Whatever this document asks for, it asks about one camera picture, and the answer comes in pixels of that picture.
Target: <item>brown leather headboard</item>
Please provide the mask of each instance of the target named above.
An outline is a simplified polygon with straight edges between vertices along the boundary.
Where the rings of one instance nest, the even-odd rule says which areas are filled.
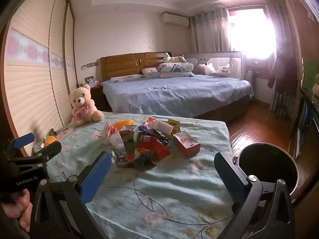
[[[163,63],[164,54],[165,52],[145,52],[102,57],[100,61],[103,81],[123,75],[142,74],[144,68],[158,67]]]

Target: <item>white and red box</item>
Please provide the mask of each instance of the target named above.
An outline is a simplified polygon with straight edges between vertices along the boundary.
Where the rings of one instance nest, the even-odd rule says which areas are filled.
[[[173,134],[175,144],[184,156],[195,155],[200,151],[200,143],[186,131]]]

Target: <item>picture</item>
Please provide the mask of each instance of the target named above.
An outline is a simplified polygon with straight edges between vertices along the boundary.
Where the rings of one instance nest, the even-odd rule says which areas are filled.
[[[96,86],[94,76],[86,77],[84,80],[91,88]]]

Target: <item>metal bolt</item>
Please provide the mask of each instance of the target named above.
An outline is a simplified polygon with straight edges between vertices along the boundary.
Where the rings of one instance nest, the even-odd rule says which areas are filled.
[[[40,184],[41,184],[41,185],[47,184],[47,180],[46,180],[46,179],[41,180],[41,181],[40,181]]]
[[[70,182],[74,182],[74,181],[76,181],[77,179],[78,179],[78,177],[76,177],[75,175],[72,175],[72,176],[69,177],[69,181],[70,181]]]
[[[286,184],[285,181],[282,180],[282,179],[279,179],[278,182],[279,182],[281,185],[285,185],[285,184]]]
[[[248,176],[248,179],[251,181],[251,182],[255,182],[257,180],[257,177],[255,175],[249,175]]]

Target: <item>teddy bear's foot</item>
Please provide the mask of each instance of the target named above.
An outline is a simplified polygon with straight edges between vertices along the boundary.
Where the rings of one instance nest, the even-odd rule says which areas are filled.
[[[93,120],[94,121],[101,121],[104,119],[104,114],[101,111],[96,111],[93,113]]]
[[[83,124],[85,123],[85,121],[82,120],[82,119],[73,118],[73,119],[71,120],[71,123],[72,123],[73,126],[79,127],[79,126],[83,125]]]

